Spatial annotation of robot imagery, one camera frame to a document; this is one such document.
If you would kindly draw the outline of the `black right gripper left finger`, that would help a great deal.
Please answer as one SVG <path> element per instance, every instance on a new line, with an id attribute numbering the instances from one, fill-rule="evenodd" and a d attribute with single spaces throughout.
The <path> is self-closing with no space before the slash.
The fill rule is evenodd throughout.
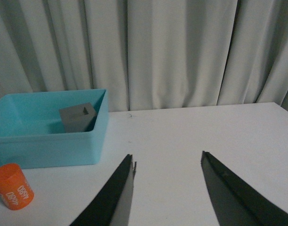
<path id="1" fill-rule="evenodd" d="M 128 154 L 72 226 L 127 226 L 131 211 L 136 162 Z"/>

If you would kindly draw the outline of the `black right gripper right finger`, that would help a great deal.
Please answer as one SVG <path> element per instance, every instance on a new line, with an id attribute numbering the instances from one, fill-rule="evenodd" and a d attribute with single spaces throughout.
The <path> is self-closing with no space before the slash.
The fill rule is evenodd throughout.
<path id="1" fill-rule="evenodd" d="M 209 152 L 202 152 L 201 168 L 208 194 L 221 226 L 288 226 L 288 213 Z"/>

